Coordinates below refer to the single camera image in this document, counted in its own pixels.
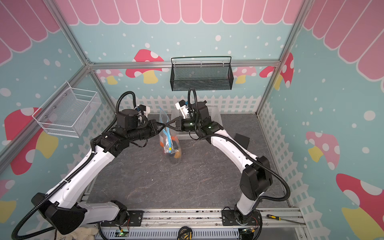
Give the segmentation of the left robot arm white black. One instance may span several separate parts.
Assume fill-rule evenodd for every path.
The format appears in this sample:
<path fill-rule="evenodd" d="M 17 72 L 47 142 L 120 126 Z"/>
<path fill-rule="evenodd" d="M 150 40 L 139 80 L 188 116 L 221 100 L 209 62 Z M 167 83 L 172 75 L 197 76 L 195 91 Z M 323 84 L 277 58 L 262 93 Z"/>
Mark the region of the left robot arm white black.
<path fill-rule="evenodd" d="M 116 103 L 116 114 L 110 125 L 90 141 L 91 149 L 81 162 L 61 182 L 47 193 L 37 193 L 32 198 L 34 207 L 22 218 L 12 232 L 13 240 L 26 240 L 46 232 L 57 231 L 62 235 L 74 232 L 87 224 L 111 222 L 117 226 L 128 223 L 130 219 L 127 207 L 119 201 L 112 200 L 102 204 L 81 204 L 79 197 L 91 181 L 130 145 L 137 141 L 148 141 L 158 135 L 165 124 L 148 119 L 148 108 L 134 103 L 133 109 L 120 110 L 120 104 L 127 95 L 123 93 Z M 51 227 L 20 236 L 23 225 L 36 212 L 47 220 Z"/>

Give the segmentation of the yellow food piece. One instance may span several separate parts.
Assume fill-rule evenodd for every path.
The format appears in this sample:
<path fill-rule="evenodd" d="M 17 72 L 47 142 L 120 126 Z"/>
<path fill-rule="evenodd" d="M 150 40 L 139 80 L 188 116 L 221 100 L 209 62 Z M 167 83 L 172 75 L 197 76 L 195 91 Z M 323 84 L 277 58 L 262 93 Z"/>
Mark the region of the yellow food piece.
<path fill-rule="evenodd" d="M 175 154 L 174 154 L 174 158 L 175 159 L 180 159 L 182 156 L 182 151 L 176 151 Z"/>

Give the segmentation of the clear zip top bag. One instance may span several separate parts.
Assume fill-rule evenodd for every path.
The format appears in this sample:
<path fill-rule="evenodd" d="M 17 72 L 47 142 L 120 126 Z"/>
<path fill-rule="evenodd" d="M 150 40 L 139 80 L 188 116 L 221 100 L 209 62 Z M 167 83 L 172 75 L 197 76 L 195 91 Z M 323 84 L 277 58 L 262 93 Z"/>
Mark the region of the clear zip top bag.
<path fill-rule="evenodd" d="M 160 145 L 164 150 L 166 158 L 171 164 L 176 165 L 180 159 L 175 159 L 174 154 L 176 151 L 182 151 L 179 143 L 179 139 L 175 134 L 172 134 L 171 130 L 167 127 L 159 134 Z"/>

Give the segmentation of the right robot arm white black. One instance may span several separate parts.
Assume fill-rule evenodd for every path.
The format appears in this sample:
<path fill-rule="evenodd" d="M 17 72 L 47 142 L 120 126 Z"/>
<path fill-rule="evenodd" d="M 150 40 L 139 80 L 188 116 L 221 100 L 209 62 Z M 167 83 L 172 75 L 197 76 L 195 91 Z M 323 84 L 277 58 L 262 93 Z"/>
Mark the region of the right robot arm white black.
<path fill-rule="evenodd" d="M 176 103 L 176 109 L 182 115 L 167 122 L 168 128 L 177 132 L 195 132 L 199 140 L 206 140 L 221 150 L 242 173 L 242 195 L 234 207 L 234 217 L 240 225 L 251 221 L 256 206 L 263 200 L 283 202 L 291 196 L 289 185 L 270 168 L 269 160 L 250 153 L 236 142 L 222 125 L 213 121 L 206 102 L 191 104 L 181 100 Z M 273 184 L 273 178 L 284 186 L 286 192 L 283 197 L 270 197 L 265 194 Z"/>

